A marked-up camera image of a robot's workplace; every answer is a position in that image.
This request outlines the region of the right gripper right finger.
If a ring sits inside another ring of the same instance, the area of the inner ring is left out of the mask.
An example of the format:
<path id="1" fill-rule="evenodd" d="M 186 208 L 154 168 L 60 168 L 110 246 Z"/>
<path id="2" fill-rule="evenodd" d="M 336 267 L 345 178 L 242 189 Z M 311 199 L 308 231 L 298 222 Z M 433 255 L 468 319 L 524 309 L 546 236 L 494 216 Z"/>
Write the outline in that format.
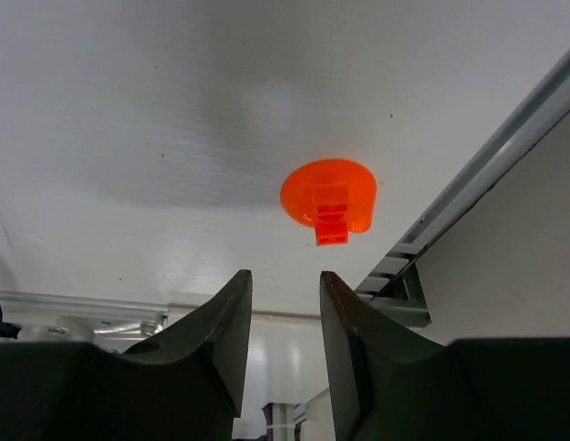
<path id="1" fill-rule="evenodd" d="M 320 312 L 339 440 L 570 440 L 570 337 L 440 345 L 335 273 Z"/>

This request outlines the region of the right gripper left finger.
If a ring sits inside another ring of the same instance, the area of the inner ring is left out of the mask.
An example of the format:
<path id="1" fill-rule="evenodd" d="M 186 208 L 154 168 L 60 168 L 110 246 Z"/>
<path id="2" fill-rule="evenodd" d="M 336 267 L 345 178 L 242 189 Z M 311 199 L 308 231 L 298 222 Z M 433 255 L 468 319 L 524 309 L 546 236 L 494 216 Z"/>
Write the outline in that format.
<path id="1" fill-rule="evenodd" d="M 112 354 L 81 342 L 0 343 L 0 440 L 228 440 L 241 414 L 252 274 Z"/>

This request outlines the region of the orange cone lego piece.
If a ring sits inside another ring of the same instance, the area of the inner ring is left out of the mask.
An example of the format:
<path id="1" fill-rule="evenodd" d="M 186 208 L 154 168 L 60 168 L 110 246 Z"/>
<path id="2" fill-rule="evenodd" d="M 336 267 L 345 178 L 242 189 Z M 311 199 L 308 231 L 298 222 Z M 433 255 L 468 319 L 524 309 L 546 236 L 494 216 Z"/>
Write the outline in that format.
<path id="1" fill-rule="evenodd" d="M 351 233 L 372 225 L 378 183 L 365 166 L 324 159 L 293 171 L 280 189 L 284 211 L 314 231 L 318 246 L 346 244 Z"/>

